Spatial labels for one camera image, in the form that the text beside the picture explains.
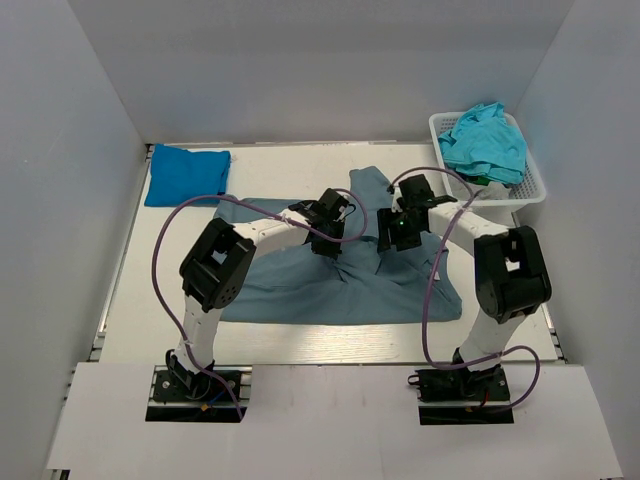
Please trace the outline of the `grey-blue t shirt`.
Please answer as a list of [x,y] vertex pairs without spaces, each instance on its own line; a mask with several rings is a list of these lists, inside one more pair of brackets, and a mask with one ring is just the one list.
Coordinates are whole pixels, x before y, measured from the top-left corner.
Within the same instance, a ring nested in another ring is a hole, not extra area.
[[447,274],[438,236],[423,233],[422,245],[377,251],[377,211],[391,204],[388,179],[376,167],[349,173],[350,191],[367,211],[346,221],[346,236],[364,235],[341,247],[336,260],[307,245],[279,250],[251,264],[238,297],[223,320],[246,323],[367,325],[421,320],[427,293],[429,318],[456,320],[462,301]]

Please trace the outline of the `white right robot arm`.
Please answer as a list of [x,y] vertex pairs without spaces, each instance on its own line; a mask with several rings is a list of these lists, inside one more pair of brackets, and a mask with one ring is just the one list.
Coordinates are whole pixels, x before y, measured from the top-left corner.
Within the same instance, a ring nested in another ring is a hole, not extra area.
[[388,191],[396,196],[389,208],[377,212],[378,250],[404,251],[422,244],[421,235],[451,241],[474,260],[478,315],[453,361],[435,363],[428,352],[427,321],[431,294],[423,305],[422,344],[427,362],[436,369],[490,370],[508,353],[509,340],[523,321],[546,303],[551,282],[536,232],[526,226],[508,227],[471,211],[450,195],[437,196],[423,175],[395,180]]

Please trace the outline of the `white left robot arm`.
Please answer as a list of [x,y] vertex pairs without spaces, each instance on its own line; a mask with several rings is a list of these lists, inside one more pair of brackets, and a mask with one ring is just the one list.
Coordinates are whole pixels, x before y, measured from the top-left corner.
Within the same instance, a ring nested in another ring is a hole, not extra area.
[[249,205],[259,214],[256,220],[212,219],[179,268],[187,338],[167,355],[169,370],[185,377],[213,369],[213,343],[223,310],[239,295],[253,261],[303,245],[336,259],[348,206],[343,195],[328,189],[318,200],[299,201],[278,213]]

